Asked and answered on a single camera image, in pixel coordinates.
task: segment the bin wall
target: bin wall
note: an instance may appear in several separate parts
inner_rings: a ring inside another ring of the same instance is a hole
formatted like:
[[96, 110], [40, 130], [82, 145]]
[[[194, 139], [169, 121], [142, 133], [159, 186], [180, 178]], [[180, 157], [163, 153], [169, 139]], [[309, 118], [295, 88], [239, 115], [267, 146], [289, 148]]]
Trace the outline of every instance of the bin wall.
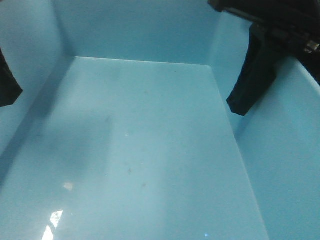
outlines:
[[43, 84], [64, 55], [64, 43], [52, 2], [0, 1], [0, 46], [13, 75], [23, 89], [15, 104], [0, 110], [2, 153]]
[[206, 64], [220, 15], [207, 0], [55, 0], [79, 57]]
[[[227, 99], [246, 57], [247, 21], [223, 13], [210, 65]], [[226, 111], [271, 240], [320, 239], [320, 86], [295, 59], [245, 116]]]

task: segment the bin floor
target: bin floor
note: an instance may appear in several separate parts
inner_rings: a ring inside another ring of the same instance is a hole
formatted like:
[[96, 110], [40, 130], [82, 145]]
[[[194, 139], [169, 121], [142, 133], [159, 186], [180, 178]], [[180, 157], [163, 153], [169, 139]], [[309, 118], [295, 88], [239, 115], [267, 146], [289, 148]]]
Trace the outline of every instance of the bin floor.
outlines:
[[76, 57], [6, 156], [3, 240], [267, 239], [207, 66]]

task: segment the smooth plastic surface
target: smooth plastic surface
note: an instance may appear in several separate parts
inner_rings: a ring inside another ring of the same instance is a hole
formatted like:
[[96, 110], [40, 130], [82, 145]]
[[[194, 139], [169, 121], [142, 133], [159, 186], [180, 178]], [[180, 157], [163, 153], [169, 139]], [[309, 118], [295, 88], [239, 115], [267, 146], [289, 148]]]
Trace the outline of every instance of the smooth plastic surface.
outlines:
[[206, 64], [219, 15], [206, 0], [55, 0], [76, 56]]
[[2, 239], [268, 239], [209, 67], [77, 57], [50, 81], [3, 155]]
[[249, 26], [206, 0], [0, 1], [24, 90], [0, 109], [0, 239], [320, 239], [319, 86], [287, 59], [232, 114]]
[[[222, 99], [238, 79], [249, 25], [226, 13], [219, 22], [210, 65]], [[245, 117], [225, 106], [270, 239], [318, 240], [320, 86], [296, 59], [286, 59], [277, 72]]]

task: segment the black plastic part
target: black plastic part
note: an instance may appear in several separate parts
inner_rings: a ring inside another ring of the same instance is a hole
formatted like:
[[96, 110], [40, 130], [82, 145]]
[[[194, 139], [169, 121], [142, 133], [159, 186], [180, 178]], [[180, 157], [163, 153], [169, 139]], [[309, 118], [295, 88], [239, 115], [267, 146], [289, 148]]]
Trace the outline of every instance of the black plastic part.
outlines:
[[0, 107], [14, 104], [22, 92], [0, 48]]
[[275, 81], [275, 64], [296, 57], [320, 84], [319, 0], [209, 0], [218, 12], [228, 11], [254, 22], [247, 56], [237, 83], [227, 99], [241, 116]]
[[250, 28], [250, 42], [238, 81], [227, 99], [231, 111], [244, 116], [276, 79], [275, 63], [286, 56], [266, 40], [267, 30], [258, 24]]

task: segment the plastic container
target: plastic container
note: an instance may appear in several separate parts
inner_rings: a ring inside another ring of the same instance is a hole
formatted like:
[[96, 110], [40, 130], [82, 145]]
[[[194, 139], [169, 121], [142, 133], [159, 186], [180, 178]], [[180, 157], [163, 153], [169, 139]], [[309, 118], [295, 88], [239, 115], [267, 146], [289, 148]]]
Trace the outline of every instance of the plastic container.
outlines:
[[250, 23], [205, 0], [3, 0], [1, 240], [318, 240], [320, 87], [295, 59], [245, 116]]

